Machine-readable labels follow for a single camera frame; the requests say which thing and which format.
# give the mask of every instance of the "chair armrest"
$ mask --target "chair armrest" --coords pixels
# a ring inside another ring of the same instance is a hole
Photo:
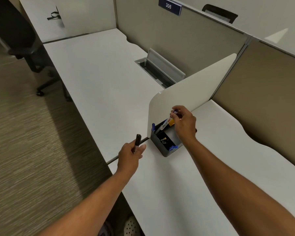
[[[34,48],[14,48],[14,49],[9,49],[8,54],[24,57],[24,56],[32,55],[34,52],[35,52]]]

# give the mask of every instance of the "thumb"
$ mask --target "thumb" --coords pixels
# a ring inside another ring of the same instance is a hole
[[[176,114],[170,113],[170,117],[174,120],[175,124],[179,123],[180,119]]]
[[[141,145],[141,146],[136,150],[136,152],[134,153],[134,155],[136,155],[138,158],[141,158],[141,155],[142,155],[142,153],[145,151],[146,147],[147,147],[147,146],[146,146],[145,144]]]

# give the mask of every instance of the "hand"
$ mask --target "hand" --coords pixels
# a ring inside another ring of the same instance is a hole
[[[175,122],[177,136],[185,145],[189,140],[196,138],[196,117],[185,106],[176,105],[173,109],[179,110],[177,115],[172,110],[170,117]]]
[[[134,175],[138,166],[139,159],[142,158],[142,153],[146,149],[146,145],[141,145],[135,153],[132,153],[135,140],[131,143],[125,143],[118,154],[118,167],[117,172],[120,172],[123,175],[126,175],[129,179]]]

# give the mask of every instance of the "blue sign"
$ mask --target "blue sign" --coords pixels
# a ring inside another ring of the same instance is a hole
[[[167,11],[180,16],[181,5],[171,0],[158,0],[158,5]]]

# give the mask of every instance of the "person's left hand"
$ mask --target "person's left hand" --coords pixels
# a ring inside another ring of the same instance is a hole
[[[146,145],[141,145],[135,153],[132,153],[132,149],[135,147],[135,140],[131,143],[125,143],[118,154],[118,167],[117,172],[126,174],[131,178],[136,172],[139,166],[139,159],[142,158],[142,153],[146,149]]]

